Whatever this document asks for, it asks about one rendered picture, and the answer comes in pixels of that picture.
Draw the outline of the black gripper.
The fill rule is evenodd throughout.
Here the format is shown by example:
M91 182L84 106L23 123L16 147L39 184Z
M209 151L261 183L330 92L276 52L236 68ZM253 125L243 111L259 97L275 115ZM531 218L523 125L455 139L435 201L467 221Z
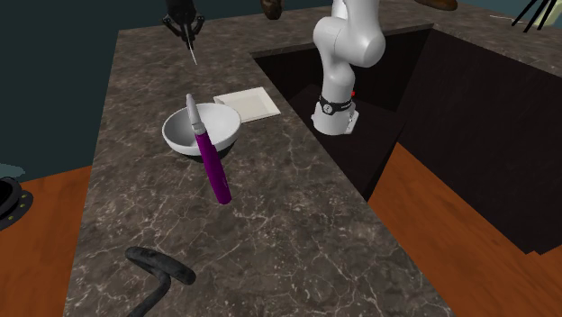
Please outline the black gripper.
M194 52L195 36L202 30L205 18L196 15L193 0L165 0L168 15L162 18L162 23L177 37L179 37L189 49L193 62L197 64Z

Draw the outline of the brown rounded object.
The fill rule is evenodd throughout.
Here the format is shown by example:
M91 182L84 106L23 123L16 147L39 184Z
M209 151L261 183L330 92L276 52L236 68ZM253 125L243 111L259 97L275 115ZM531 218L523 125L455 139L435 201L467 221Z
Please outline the brown rounded object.
M278 20L284 11L285 0L259 0L264 15L269 20Z

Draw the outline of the white square plate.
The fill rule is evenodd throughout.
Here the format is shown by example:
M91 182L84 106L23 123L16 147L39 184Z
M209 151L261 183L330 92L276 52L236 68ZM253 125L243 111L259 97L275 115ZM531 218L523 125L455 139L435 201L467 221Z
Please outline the white square plate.
M224 95L216 95L213 100L217 104L225 104L236 110L240 115L242 123L280 114L276 104L262 86Z

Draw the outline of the white bowl with black base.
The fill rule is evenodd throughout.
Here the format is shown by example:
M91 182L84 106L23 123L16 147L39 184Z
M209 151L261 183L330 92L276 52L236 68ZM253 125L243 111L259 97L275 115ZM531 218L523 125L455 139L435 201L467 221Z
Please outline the white bowl with black base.
M224 104L203 103L198 112L219 157L225 157L238 139L241 118L239 113ZM168 146L188 158L202 163L195 133L184 107L171 114L162 126L162 136Z

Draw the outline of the black hooked tool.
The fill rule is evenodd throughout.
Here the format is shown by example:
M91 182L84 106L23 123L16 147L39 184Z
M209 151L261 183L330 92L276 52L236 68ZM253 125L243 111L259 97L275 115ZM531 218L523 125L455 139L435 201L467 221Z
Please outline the black hooked tool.
M137 304L127 317L144 317L167 294L172 278L184 285L192 285L196 280L196 273L191 268L153 249L129 247L125 250L125 257L159 281L159 286Z

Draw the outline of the black round floor object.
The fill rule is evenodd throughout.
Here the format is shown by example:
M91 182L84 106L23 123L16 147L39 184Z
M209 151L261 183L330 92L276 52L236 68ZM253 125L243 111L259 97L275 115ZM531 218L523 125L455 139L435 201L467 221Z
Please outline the black round floor object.
M31 208L33 195L12 177L0 178L0 231L19 221Z

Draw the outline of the brown flat object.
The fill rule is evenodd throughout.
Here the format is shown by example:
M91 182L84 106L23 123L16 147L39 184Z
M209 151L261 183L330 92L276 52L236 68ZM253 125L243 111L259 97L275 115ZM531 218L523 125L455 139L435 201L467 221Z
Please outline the brown flat object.
M441 11L455 11L458 9L457 0L414 0L420 5L425 5L430 8Z

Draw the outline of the black thin-legged stand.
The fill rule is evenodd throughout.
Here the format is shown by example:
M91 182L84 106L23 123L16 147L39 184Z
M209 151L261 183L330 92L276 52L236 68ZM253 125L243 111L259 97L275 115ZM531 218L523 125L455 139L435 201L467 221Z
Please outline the black thin-legged stand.
M517 17L512 20L512 26L520 23L521 19L536 4L538 7L526 22L524 32L528 32L531 28L540 31L545 26L551 26L556 23L556 20L562 14L562 0L530 0Z

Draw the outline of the purple handled knife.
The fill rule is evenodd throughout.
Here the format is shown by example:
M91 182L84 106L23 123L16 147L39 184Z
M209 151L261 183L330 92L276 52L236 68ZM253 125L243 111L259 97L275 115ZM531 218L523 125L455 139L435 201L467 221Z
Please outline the purple handled knife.
M206 130L195 100L191 94L186 95L186 109L195 134L195 141L204 163L205 172L216 199L219 204L228 204L231 201L231 191L223 170L222 162L217 149L210 140L208 131Z

